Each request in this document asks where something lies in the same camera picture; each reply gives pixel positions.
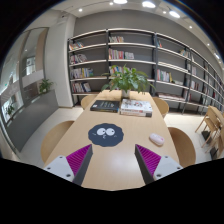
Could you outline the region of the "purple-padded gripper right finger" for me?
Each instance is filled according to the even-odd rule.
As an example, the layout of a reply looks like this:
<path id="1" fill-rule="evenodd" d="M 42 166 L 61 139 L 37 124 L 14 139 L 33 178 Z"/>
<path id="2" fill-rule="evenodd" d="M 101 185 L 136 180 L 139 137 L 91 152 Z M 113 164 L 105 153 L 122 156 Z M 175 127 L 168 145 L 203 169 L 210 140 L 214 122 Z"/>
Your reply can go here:
<path id="1" fill-rule="evenodd" d="M 138 144 L 135 145 L 135 156 L 145 184 L 160 180 L 182 169 L 182 166 L 171 157 L 160 156 Z"/>

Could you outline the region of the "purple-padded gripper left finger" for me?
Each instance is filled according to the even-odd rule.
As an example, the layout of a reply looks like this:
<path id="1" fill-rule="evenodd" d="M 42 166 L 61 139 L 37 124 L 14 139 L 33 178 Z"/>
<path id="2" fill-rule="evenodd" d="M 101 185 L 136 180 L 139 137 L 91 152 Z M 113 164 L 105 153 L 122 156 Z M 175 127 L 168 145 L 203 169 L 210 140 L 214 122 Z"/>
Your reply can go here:
<path id="1" fill-rule="evenodd" d="M 68 156 L 59 155 L 44 170 L 81 186 L 92 155 L 92 145 L 87 145 Z"/>

